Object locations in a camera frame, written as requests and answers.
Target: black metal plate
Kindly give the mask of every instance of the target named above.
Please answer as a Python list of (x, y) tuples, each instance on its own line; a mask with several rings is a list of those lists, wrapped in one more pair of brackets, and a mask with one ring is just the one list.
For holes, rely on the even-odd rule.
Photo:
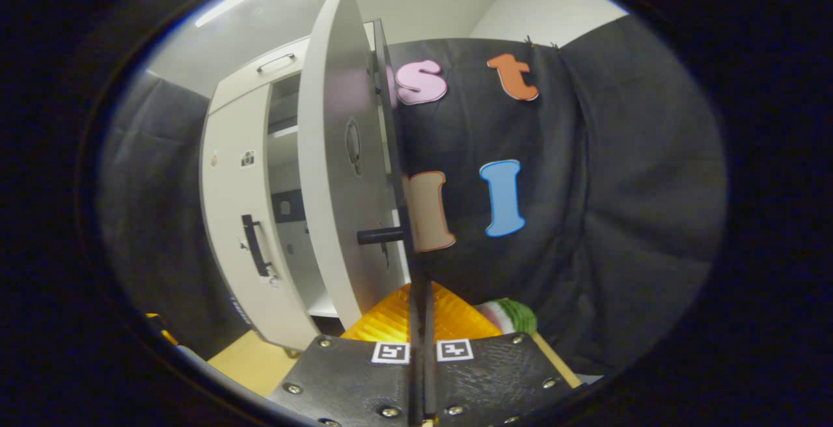
[[(280, 203), (284, 201), (289, 202), (289, 213), (283, 213), (280, 210)], [(304, 213), (304, 198), (301, 196), (300, 189), (274, 193), (271, 196), (271, 208), (275, 214), (275, 223), (307, 220), (307, 214)]]
[[(517, 417), (522, 424), (531, 412), (551, 406), (572, 389), (530, 335), (521, 333), (471, 339), (470, 361), (437, 362), (437, 417), (446, 425), (498, 425)], [(544, 389), (545, 380), (556, 383)], [(449, 408), (463, 412), (451, 415)]]
[[(321, 347), (320, 341), (330, 342)], [(372, 364), (376, 344), (319, 336), (307, 347), (270, 400), (315, 420), (330, 419), (342, 427), (407, 425), (408, 365)], [(286, 390), (299, 386), (300, 394)], [(393, 418), (380, 412), (399, 409)]]

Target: ceiling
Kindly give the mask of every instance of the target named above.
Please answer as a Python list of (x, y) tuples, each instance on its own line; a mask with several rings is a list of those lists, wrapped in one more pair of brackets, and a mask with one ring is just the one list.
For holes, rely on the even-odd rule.
[[(202, 27), (197, 12), (171, 32), (148, 68), (210, 97), (254, 57), (309, 35), (325, 0), (249, 0)], [(358, 0), (365, 21), (381, 18), (388, 44), (466, 38), (494, 0)]]

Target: cabinet handle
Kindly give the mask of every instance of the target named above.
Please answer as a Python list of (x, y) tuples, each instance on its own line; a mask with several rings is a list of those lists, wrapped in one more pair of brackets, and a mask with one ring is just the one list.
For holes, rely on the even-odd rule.
[(267, 64), (271, 64), (271, 63), (273, 63), (273, 62), (275, 62), (279, 59), (283, 59), (284, 57), (289, 57), (289, 59), (295, 59), (295, 53), (286, 53), (283, 56), (278, 56), (278, 57), (275, 57), (274, 59), (268, 60), (267, 62), (263, 62), (260, 66), (258, 66), (258, 73), (263, 72), (263, 66), (265, 66)]
[(241, 218), (243, 219), (243, 230), (246, 232), (246, 240), (249, 242), (249, 252), (252, 253), (252, 259), (255, 261), (255, 267), (258, 268), (258, 274), (268, 276), (269, 270), (267, 267), (271, 266), (271, 263), (263, 262), (260, 244), (258, 244), (258, 235), (255, 234), (255, 225), (259, 225), (260, 222), (252, 221), (250, 214), (242, 215)]

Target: open cabinet door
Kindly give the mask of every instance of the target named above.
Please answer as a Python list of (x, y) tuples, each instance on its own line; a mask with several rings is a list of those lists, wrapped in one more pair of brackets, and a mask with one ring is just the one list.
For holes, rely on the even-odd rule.
[(304, 350), (319, 333), (277, 246), (266, 161), (270, 91), (262, 85), (206, 117), (202, 210), (238, 311), (262, 339)]
[(392, 217), (374, 68), (356, 0), (326, 0), (301, 72), (298, 163), (312, 246), (345, 328), (402, 285), (384, 246), (357, 242)]

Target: wooden floor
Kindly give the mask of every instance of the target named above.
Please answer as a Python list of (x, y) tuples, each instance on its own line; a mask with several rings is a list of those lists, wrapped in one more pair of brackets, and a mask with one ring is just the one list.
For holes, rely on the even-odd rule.
[(254, 331), (242, 335), (208, 361), (212, 367), (257, 394), (268, 397), (289, 373), (295, 359), (282, 348), (263, 342)]

